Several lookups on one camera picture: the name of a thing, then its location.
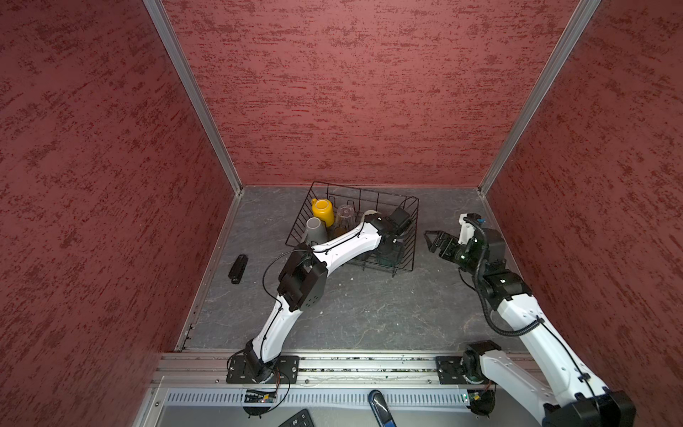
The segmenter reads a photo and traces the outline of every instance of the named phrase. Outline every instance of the black cable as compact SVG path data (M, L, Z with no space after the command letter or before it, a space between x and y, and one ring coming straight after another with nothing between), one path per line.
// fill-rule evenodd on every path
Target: black cable
M462 272L463 272L462 268L458 267L458 274L460 275L460 281L462 281L462 283L464 283L465 286L467 286L467 287L470 288L471 290L477 292L477 290L474 289L474 286L468 284L468 283L465 281L465 279L462 278Z
M261 415L265 415L265 414L271 412L273 409L275 409L275 408L277 408L278 406L280 406L280 404L281 404L282 402L284 402L285 399L287 398L287 396L289 395L289 393L290 393L290 388L291 388L291 386L292 386L292 380L290 380L290 377L289 377L286 373L282 372L280 369L277 370L277 373L276 373L274 370L272 370L272 369L271 369L271 371L273 371L273 374L276 374L276 375L282 374L282 375L285 376L285 378L287 378L287 392L285 393L285 397L283 397L282 399L280 399L280 401L279 401L275 406L273 406L272 408L270 408L269 410L267 410L266 412L264 412L264 413L261 414Z
M263 339L261 340L261 350L259 352L259 357L261 358L261 360L263 360L263 343L266 341L266 338L268 337L268 332L270 331L270 327L273 325L273 323L274 323L275 319L277 318L277 315L279 314L279 312L281 312L283 310L282 302L279 299L277 299L277 297L274 297L270 292L268 292L268 289L266 289L266 274L268 272L268 269L270 267L272 267L273 264L275 262L277 262L280 258L282 258L285 255L288 255L290 253L294 253L294 252L310 252L310 250L308 250L308 249L292 249L291 251L281 253L277 258L275 258L273 261L271 261L270 264L268 264L268 266L266 267L266 269L263 272L263 276L261 277L261 285L263 286L263 290L265 291L265 293L268 294L268 296L270 298L276 300L278 302L278 304L280 304L280 308L277 310L277 313L275 314L275 316L273 316L273 319L270 321L270 324L268 325L268 328L266 329L266 333L263 334Z
M348 242L352 238L360 236L361 232L363 231L363 227L365 227L365 219L363 219L363 222L361 222L361 229L358 230L358 232L356 234L354 234L353 236L347 238L345 241L339 242L332 247L327 247L327 248L323 249L322 251L310 251L310 252L312 252L312 253L323 253L323 252L327 253L327 252L331 251L332 249L336 248L337 246L343 245L344 243Z
M596 397L596 394L595 394L595 392L593 391L593 387L591 387L590 383L588 382L588 378L585 378L585 375L586 375L586 374L585 374L583 371L581 371L581 369L579 368L579 365L576 363L576 361L575 361L574 358L572 357L572 353L570 353L569 350L567 349L567 346L565 346L564 343L562 342L562 340L560 340L560 339L557 337L557 335L555 335L555 334L554 334L546 325L543 325L543 327L546 329L546 331L548 331L549 334L551 334L551 335L553 336L553 338L555 338L555 339L557 340L557 342L559 342L559 345L561 345L562 348L564 348L564 350L567 352L567 356L569 356L569 358L572 360L572 363L574 364L574 367L576 368L576 371L579 373L579 375L581 375L581 378L585 379L586 385L588 386L588 390L591 391L591 394L593 395L593 397Z
M541 324L542 319L536 319L533 322L529 323L527 326L523 327L522 329L517 329L516 331L506 331L505 329L501 329L493 323L493 320L491 319L491 312L489 311L488 303L486 302L486 294L484 287L479 283L479 272L482 269L482 264L484 263L484 256L486 256L486 250L488 249L488 238L486 237L486 233L484 232L484 230L479 225L476 219L465 217L464 221L472 225L475 228L475 230L477 230L482 235L482 252L479 255L479 261L477 262L477 267L475 268L474 275L472 276L472 282L474 284L475 289L477 290L479 302L482 304L482 310L484 311L484 320L486 320L488 326L491 329L493 329L495 333L502 335L504 337L520 337L528 332L531 332L538 325Z

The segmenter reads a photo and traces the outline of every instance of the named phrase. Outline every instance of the textured red wall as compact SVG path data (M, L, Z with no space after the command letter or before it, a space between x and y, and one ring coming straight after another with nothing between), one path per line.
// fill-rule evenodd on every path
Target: textured red wall
M576 0L168 0L247 184L475 187Z
M683 424L682 72L680 2L603 1L489 193L546 312L643 425Z
M0 5L0 424L127 426L232 197L142 1Z

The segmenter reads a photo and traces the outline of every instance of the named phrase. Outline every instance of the black wire rack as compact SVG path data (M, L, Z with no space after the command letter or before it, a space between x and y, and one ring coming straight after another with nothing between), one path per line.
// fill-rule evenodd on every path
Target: black wire rack
M313 199L328 199L334 206L335 214L340 206L351 205L356 212L356 224L360 223L366 210L376 210L382 215L390 215L396 208L405 210L413 221L407 230L408 237L404 241L403 256L399 262L393 266L387 266L380 264L375 255L371 254L366 260L354 258L347 264L358 265L363 267L363 269L372 268L386 271L391 273L392 276L398 271L413 271L415 266L415 243L417 240L417 211L419 207L417 197L315 181L311 184L308 194L306 194L306 198L301 205L301 210L290 230L290 234L287 236L287 241L285 242L287 246L295 247L303 242L306 221L313 217Z

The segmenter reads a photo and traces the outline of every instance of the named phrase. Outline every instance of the black and blue object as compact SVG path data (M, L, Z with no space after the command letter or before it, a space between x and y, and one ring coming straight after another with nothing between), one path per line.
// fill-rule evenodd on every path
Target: black and blue object
M372 390L370 394L367 395L367 401L370 403L370 408L372 408L372 413L375 414L377 422L380 427L396 427L396 423L393 421L391 412L389 411L389 405L384 399L384 395L379 390Z

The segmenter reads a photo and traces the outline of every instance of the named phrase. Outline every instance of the aluminum frame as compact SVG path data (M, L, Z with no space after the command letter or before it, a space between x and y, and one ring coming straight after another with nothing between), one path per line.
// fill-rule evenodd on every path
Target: aluminum frame
M235 194L242 193L243 185L240 181L240 177L237 175L237 169L235 169L235 165L232 163L232 159L223 143L223 138L216 126L216 122L213 120L209 107L201 94L195 75L190 68L190 64L187 62L187 58L182 52L180 42L178 41L178 37L176 37L176 32L173 30L166 9L161 3L161 0L143 0L143 2L152 18L156 31L159 33L159 37L161 37L161 41L171 58L173 66L176 68L180 81L185 87L187 96L190 98L190 101L197 112L199 121L202 126L204 126L206 136L209 138L209 141L216 152L216 156L221 162L223 171L225 171L225 175L230 181L233 191Z
M204 300L209 291L209 286L213 280L214 274L218 268L218 264L221 260L221 254L223 253L223 248L227 241L227 237L230 235L230 230L232 229L232 224L235 222L235 217L237 216L237 210L244 193L236 193L230 204L230 209L228 209L227 216L223 222L223 227L218 235L214 249L211 251L211 257L206 265L206 270L204 270L204 275L201 277L201 282L195 294L195 299L192 302L192 308L185 319L182 331L180 332L180 337L176 343L175 351L183 351L185 348L185 342L192 339L192 333L194 330L194 325L197 324L197 319L201 313L201 307L204 305Z
M567 61L567 58L569 58L569 54L574 49L576 42L579 40L579 37L599 5L600 0L579 1L574 13L571 18L569 18L567 26L558 39L553 52L550 54L543 71L541 71L541 74L538 76L538 80L533 86L517 120L515 120L512 125L510 133L507 134L501 149L498 151L496 158L493 163L491 163L482 183L479 185L479 192L482 195L486 195L488 191L491 190L493 182L496 180L498 174L501 173L505 162L519 142L519 139L527 128L531 118L541 104L541 101L543 101L545 95L548 93L548 90L553 85L555 77L557 77L562 66Z
M154 427L169 391L174 389L233 389L253 384L225 384L227 359L233 350L194 350L162 355L151 387L136 418L134 427ZM346 351L299 350L283 352L297 355L299 373L291 389L382 389L467 390L481 385L441 385L436 372L437 356L462 355L462 352L423 351ZM529 353L507 353L525 372L545 383L545 378Z

